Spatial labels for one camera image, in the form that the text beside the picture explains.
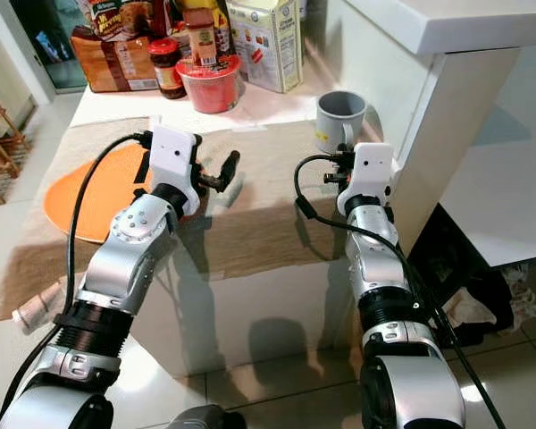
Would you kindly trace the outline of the grey mug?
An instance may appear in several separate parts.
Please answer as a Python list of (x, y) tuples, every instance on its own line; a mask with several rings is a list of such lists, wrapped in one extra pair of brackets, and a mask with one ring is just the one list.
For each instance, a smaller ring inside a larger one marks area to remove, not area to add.
[(363, 136), (364, 118), (369, 107), (354, 91), (333, 90), (317, 99), (314, 118), (314, 146), (323, 154), (353, 150)]

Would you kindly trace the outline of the orange plate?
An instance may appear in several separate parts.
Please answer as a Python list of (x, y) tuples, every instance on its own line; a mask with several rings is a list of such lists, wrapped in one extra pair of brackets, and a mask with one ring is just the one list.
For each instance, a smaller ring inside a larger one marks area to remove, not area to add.
[[(136, 143), (126, 143), (109, 152), (101, 161), (81, 200), (79, 225), (76, 229), (80, 240), (94, 244), (104, 242), (116, 214), (150, 190), (148, 182), (136, 184), (138, 163), (146, 150), (148, 148)], [(87, 163), (73, 169), (45, 192), (42, 208), (47, 220), (57, 229), (67, 232), (71, 228), (73, 204), (79, 195), (80, 184), (91, 167), (92, 163)]]

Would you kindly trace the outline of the beige tablecloth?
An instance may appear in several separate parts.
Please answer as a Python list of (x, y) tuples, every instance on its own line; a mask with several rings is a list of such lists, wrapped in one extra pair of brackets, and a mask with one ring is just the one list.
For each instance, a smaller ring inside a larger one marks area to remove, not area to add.
[[(92, 163), (113, 140), (149, 125), (148, 118), (138, 117), (79, 125), (63, 133), (43, 188), (26, 218), (13, 226), (16, 241), (10, 260), (0, 268), (0, 320), (11, 318), (16, 307), (65, 275), (67, 232), (47, 220), (42, 208), (45, 192), (63, 175)], [(313, 135), (310, 120), (204, 134), (199, 158), (208, 172), (232, 150), (242, 158), (227, 191), (208, 197), (206, 209), (179, 231), (197, 270), (228, 279), (342, 257), (343, 232), (306, 221), (294, 205), (294, 167), (314, 153)], [(100, 246), (77, 241), (79, 273)]]

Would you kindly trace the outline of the red noodle cup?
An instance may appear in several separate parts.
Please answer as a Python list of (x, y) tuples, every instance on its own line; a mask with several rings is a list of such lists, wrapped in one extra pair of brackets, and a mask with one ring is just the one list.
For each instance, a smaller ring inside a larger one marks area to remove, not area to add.
[(177, 71), (195, 110), (219, 114), (234, 109), (239, 101), (239, 55), (223, 55), (214, 66), (178, 62)]

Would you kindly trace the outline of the jar with red lid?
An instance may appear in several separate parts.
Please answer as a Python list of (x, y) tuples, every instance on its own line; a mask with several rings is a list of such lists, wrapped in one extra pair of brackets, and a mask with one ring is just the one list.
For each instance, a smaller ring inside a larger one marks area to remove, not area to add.
[(180, 45), (174, 39), (155, 39), (148, 45), (150, 62), (154, 66), (159, 91), (167, 99), (179, 99), (187, 96), (177, 64), (182, 60)]

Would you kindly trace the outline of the brown bread bag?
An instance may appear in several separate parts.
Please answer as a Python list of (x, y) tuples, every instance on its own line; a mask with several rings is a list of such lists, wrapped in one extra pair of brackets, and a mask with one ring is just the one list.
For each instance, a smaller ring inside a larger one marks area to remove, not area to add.
[(146, 34), (128, 41), (105, 42), (88, 26), (76, 26), (71, 45), (93, 93), (159, 89)]

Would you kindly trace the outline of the white drink carton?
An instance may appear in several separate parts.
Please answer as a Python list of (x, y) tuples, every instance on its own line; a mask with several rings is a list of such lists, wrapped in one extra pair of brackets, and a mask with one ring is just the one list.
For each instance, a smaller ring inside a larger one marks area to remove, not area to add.
[(302, 82), (299, 0), (226, 0), (248, 83), (288, 93)]

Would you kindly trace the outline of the sauce bottle with orange label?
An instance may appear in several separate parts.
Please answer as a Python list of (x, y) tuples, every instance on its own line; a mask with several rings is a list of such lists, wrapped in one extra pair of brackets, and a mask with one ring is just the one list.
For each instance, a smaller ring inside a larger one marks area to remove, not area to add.
[(195, 65), (218, 68), (214, 0), (177, 0), (177, 5), (186, 24)]

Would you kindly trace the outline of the yellow red food packet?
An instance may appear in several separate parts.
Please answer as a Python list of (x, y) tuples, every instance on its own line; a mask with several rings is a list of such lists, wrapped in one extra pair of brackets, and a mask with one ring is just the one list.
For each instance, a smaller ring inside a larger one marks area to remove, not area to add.
[(151, 34), (153, 0), (73, 0), (86, 25), (102, 41), (128, 41)]

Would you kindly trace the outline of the white table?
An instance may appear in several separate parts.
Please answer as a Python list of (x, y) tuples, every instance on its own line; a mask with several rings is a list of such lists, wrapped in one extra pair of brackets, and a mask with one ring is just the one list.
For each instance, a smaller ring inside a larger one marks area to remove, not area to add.
[[(99, 122), (108, 122), (108, 112), (116, 110), (122, 119), (146, 117), (204, 136), (214, 130), (314, 122), (321, 94), (321, 88), (301, 87), (286, 95), (251, 88), (224, 114), (200, 114), (186, 101), (87, 94), (80, 111), (96, 112)], [(200, 211), (207, 205), (208, 199)], [(202, 374), (357, 343), (345, 231), (330, 226), (343, 232), (338, 260), (216, 279), (191, 261), (179, 235), (183, 224), (172, 253), (157, 266), (130, 331), (167, 372)]]

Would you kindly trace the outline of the glass door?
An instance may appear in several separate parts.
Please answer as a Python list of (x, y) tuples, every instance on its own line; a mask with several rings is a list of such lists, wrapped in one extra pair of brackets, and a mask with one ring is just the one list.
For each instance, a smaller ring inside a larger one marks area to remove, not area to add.
[(71, 32), (85, 18), (75, 0), (8, 0), (54, 89), (77, 91), (86, 86), (73, 53)]

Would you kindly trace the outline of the crumpled white paper cup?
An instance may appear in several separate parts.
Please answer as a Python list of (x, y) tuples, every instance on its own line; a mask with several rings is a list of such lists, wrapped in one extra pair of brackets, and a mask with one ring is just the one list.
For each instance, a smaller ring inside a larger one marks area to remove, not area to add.
[(15, 326), (23, 335), (31, 335), (38, 328), (51, 323), (57, 314), (63, 311), (64, 287), (55, 283), (48, 289), (40, 291), (35, 297), (27, 299), (12, 311)]

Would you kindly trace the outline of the black bag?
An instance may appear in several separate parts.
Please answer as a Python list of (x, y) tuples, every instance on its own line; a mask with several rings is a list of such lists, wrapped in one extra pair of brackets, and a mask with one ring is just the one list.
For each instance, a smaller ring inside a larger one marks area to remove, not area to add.
[(481, 257), (443, 205), (429, 216), (410, 262), (456, 331), (456, 341), (442, 341), (445, 348), (480, 346), (485, 336), (514, 326), (504, 275)]

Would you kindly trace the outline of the white counter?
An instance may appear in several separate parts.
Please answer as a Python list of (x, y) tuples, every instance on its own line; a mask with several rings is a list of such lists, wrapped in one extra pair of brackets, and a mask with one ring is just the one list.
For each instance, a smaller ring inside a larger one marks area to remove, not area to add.
[(536, 0), (347, 0), (431, 58), (400, 144), (408, 244), (440, 207), (492, 268), (536, 262)]

